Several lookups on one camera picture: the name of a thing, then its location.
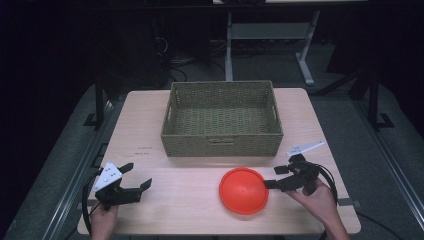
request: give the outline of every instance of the red bowl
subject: red bowl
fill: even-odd
[[[239,214],[253,214],[265,207],[269,191],[264,178],[249,168],[227,172],[219,185],[219,196],[224,205]]]

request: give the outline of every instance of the woven basket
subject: woven basket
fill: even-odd
[[[172,84],[161,132],[170,157],[275,156],[282,138],[270,81]]]

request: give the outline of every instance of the wooden table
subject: wooden table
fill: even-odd
[[[138,187],[153,178],[140,203],[119,208],[116,234],[131,235],[289,235],[317,234],[324,228],[300,204],[279,190],[270,190],[268,203],[253,215],[229,211],[221,202],[218,186],[225,173],[248,167],[265,179],[281,179],[274,167],[288,164],[293,144],[325,140],[308,95],[303,89],[274,89],[284,137],[276,157],[167,157],[160,138],[169,90],[128,94],[102,166],[133,162],[121,186]],[[304,154],[334,175],[339,198],[348,193],[327,144]],[[360,231],[352,206],[338,207],[349,233]],[[87,234],[81,219],[78,231]]]

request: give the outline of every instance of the cable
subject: cable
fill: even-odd
[[[87,183],[84,185],[84,187],[83,187],[83,193],[82,193],[82,195],[83,195],[83,197],[82,197],[82,202],[81,202],[81,205],[82,205],[82,213],[83,213],[83,216],[84,216],[84,212],[87,212],[87,214],[88,214],[88,210],[87,210],[87,198],[88,198],[88,193],[87,193],[87,189],[88,189],[88,185],[90,185],[90,182],[95,178],[95,177],[97,177],[98,175],[100,175],[100,173],[103,171],[103,168],[101,168],[100,170],[98,170],[97,172],[95,172],[93,175],[91,175],[90,176],[90,178],[88,179],[88,181],[87,181]],[[88,222],[90,222],[90,219],[89,219],[89,216],[91,215],[91,213],[93,213],[94,212],[94,210],[96,210],[96,208],[98,207],[100,205],[100,203],[98,203],[95,207],[93,207],[92,209],[91,209],[91,211],[90,211],[90,213],[87,215],[87,217],[88,217]],[[84,217],[84,222],[85,222],[85,224],[86,224],[86,227],[87,227],[87,230],[89,230],[88,232],[91,234],[91,224],[90,224],[90,226],[88,227],[87,226],[87,222],[86,222],[86,219],[85,219],[85,217]],[[64,238],[64,240],[68,240],[75,232],[77,231],[77,227],[74,227],[73,229],[72,229],[72,231],[71,232],[69,232],[69,234]]]
[[[87,209],[87,200],[88,200],[88,194],[89,194],[89,185],[91,183],[91,181],[93,181],[93,179],[95,177],[97,177],[98,175],[100,175],[100,173],[102,173],[103,168],[101,168],[100,170],[98,170],[97,172],[95,172],[93,175],[91,175],[91,177],[87,180],[87,183],[84,185],[84,187],[82,188],[82,200],[81,200],[81,205],[82,205],[82,216],[84,218],[84,223],[85,226],[87,228],[88,233],[91,235],[91,223],[90,223],[90,215],[88,213],[88,209]]]
[[[330,186],[330,189],[331,189],[331,192],[333,193],[334,200],[335,200],[335,202],[337,204],[338,193],[337,193],[336,184],[335,184],[333,175],[324,166],[321,166],[319,164],[314,164],[314,165],[317,167],[317,170],[321,173],[321,175],[328,182],[328,184]],[[358,214],[358,216],[361,216],[361,217],[363,217],[365,219],[368,219],[369,221],[371,221],[371,222],[377,224],[378,226],[382,227],[383,229],[385,229],[389,233],[393,234],[393,236],[395,236],[397,239],[403,240],[403,238],[401,236],[399,236],[396,232],[394,232],[393,230],[391,230],[389,227],[383,225],[382,223],[378,222],[377,220],[375,220],[375,219],[373,219],[373,218],[371,218],[371,217],[369,217],[369,216],[367,216],[367,215],[365,215],[365,214],[363,214],[361,212],[358,212],[358,211],[356,211],[356,214]],[[320,237],[320,240],[324,240],[326,237],[327,237],[327,233],[324,231],[322,233],[321,237]]]
[[[393,230],[391,230],[389,227],[387,227],[387,226],[385,226],[384,224],[382,224],[382,223],[378,222],[377,220],[375,220],[375,219],[373,219],[373,218],[371,218],[371,217],[369,217],[369,216],[367,216],[367,215],[365,215],[365,214],[363,214],[363,213],[360,213],[360,212],[358,212],[358,211],[356,211],[356,214],[358,214],[359,216],[361,216],[361,217],[363,217],[363,218],[365,218],[365,219],[368,219],[369,221],[371,221],[371,222],[373,222],[373,223],[377,224],[378,226],[382,227],[384,230],[386,230],[386,231],[388,231],[389,233],[393,234],[393,236],[395,236],[397,239],[399,239],[399,240],[403,240],[403,238],[402,238],[401,236],[399,236],[397,233],[395,233],[395,232],[394,232]]]
[[[169,70],[174,70],[174,71],[182,73],[184,75],[184,81],[183,82],[187,82],[187,74],[185,72],[181,71],[180,69],[176,69],[176,68],[170,68]],[[174,82],[178,82],[177,79],[172,74],[170,74],[170,78],[173,79]]]
[[[64,238],[64,240],[68,240],[76,231],[77,227],[74,227],[74,229],[72,229],[72,231]]]

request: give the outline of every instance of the hand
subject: hand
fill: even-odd
[[[106,240],[112,236],[118,222],[118,208],[119,206],[112,206],[106,211],[105,206],[99,203],[99,206],[90,214],[91,239]]]
[[[307,196],[305,191],[303,191],[303,194],[297,191],[287,191],[286,194],[302,204],[312,216],[324,225],[330,239],[349,239],[330,188],[320,179],[315,181],[315,186],[315,192],[309,196]]]

